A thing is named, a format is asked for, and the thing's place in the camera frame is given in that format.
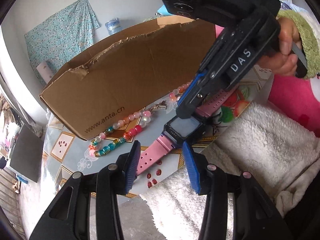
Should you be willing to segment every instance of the teal bead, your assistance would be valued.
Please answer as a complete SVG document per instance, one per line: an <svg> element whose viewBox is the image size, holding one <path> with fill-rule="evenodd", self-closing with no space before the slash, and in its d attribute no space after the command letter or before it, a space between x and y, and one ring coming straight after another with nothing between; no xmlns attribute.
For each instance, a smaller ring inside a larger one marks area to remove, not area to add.
<svg viewBox="0 0 320 240"><path fill-rule="evenodd" d="M120 137L120 138L119 138L119 142L120 142L120 143L124 143L124 142L125 142L125 139L124 139L123 137Z"/></svg>
<svg viewBox="0 0 320 240"><path fill-rule="evenodd" d="M97 142L95 139L93 139L93 140L91 141L91 144L92 144L93 146L96 146L96 145L98 144L98 142Z"/></svg>
<svg viewBox="0 0 320 240"><path fill-rule="evenodd" d="M110 151L112 151L116 148L116 146L113 143L109 143L108 148Z"/></svg>
<svg viewBox="0 0 320 240"><path fill-rule="evenodd" d="M113 129L113 127L112 127L112 126L110 126L110 127L107 129L107 131L108 131L108 132L113 132L113 131L114 131L114 129Z"/></svg>
<svg viewBox="0 0 320 240"><path fill-rule="evenodd" d="M108 152L110 152L108 146L105 146L102 150L103 150L103 152L104 152L105 154L107 154Z"/></svg>
<svg viewBox="0 0 320 240"><path fill-rule="evenodd" d="M103 155L105 155L105 153L104 153L104 151L103 151L103 150L99 150L98 152L99 152L99 156L103 156Z"/></svg>

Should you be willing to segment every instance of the white paper roll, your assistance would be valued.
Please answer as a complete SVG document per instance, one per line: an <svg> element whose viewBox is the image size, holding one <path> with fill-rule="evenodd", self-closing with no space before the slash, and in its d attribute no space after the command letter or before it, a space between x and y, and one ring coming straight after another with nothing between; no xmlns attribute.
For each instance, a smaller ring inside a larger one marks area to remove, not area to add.
<svg viewBox="0 0 320 240"><path fill-rule="evenodd" d="M44 60L42 61L38 66L37 70L40 74L40 76L44 79L44 81L48 84L50 79L53 77L53 73L51 69L49 68L47 62Z"/></svg>

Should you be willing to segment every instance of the person's hand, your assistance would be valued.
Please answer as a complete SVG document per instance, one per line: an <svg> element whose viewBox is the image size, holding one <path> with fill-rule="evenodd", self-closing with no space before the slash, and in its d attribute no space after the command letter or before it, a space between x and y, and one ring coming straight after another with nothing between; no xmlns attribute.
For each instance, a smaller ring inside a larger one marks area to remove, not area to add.
<svg viewBox="0 0 320 240"><path fill-rule="evenodd" d="M292 76L297 69L298 56L290 54L292 41L302 49L302 42L299 31L291 19L281 17L278 19L281 26L279 34L280 52L277 52L272 57L262 56L257 62L261 68L268 68L274 74L282 76Z"/></svg>

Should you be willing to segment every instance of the brown cardboard box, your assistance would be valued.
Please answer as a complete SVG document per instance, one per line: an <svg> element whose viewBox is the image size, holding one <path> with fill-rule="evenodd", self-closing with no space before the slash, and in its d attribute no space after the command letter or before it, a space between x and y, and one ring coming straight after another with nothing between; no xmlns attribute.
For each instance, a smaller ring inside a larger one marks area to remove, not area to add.
<svg viewBox="0 0 320 240"><path fill-rule="evenodd" d="M190 81L214 40L213 24L180 16L132 26L65 63L40 99L76 136L91 139Z"/></svg>

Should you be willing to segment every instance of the watch strap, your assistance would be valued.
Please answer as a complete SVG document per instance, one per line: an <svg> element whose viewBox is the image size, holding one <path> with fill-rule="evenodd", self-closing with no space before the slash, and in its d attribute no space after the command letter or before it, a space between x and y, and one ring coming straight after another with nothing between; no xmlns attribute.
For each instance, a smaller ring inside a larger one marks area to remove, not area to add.
<svg viewBox="0 0 320 240"><path fill-rule="evenodd" d="M220 90L217 94L213 95L205 104L198 106L196 113L202 117L209 118L215 111L217 111L225 101L232 95L232 93L238 88L235 86L229 92Z"/></svg>
<svg viewBox="0 0 320 240"><path fill-rule="evenodd" d="M161 134L144 152L141 153L136 175L140 175L169 153L173 148L172 142L165 135Z"/></svg>

